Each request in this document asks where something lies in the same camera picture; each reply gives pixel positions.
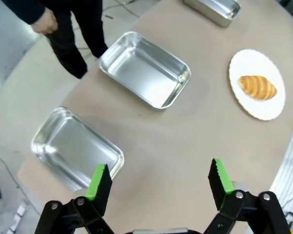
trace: metal tray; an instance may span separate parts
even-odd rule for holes
[[[97,164],[113,178],[124,164],[123,152],[68,109],[55,109],[31,144],[32,152],[73,191],[87,188]]]
[[[221,27],[228,27],[241,9],[235,0],[184,0],[184,3]]]
[[[136,32],[122,35],[101,56],[100,68],[158,109],[175,101],[191,75],[184,62]]]

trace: table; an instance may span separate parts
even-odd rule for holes
[[[217,212],[207,179],[213,157],[254,195],[269,189],[293,130],[293,19],[274,0],[240,3],[228,28],[180,0],[162,0],[132,26],[191,69],[189,83],[168,109],[152,109],[98,65],[63,102],[124,152],[105,215],[116,233],[168,227],[203,232]],[[283,76],[285,107],[274,120],[249,116],[230,89],[229,61],[247,48],[268,56]],[[42,202],[73,197],[32,154],[19,177]]]

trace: white plate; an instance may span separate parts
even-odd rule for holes
[[[251,98],[238,83],[241,76],[266,77],[276,87],[276,96],[266,101]],[[255,50],[239,51],[231,59],[229,78],[235,97],[250,115],[261,120],[271,120],[281,113],[285,102],[284,83],[278,68],[265,55]]]

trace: hand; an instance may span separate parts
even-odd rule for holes
[[[53,12],[46,8],[44,14],[31,27],[36,33],[51,34],[58,29],[58,23]]]

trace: croissant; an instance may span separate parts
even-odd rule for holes
[[[269,100],[277,94],[274,85],[262,76],[242,76],[239,84],[244,93],[257,100]]]

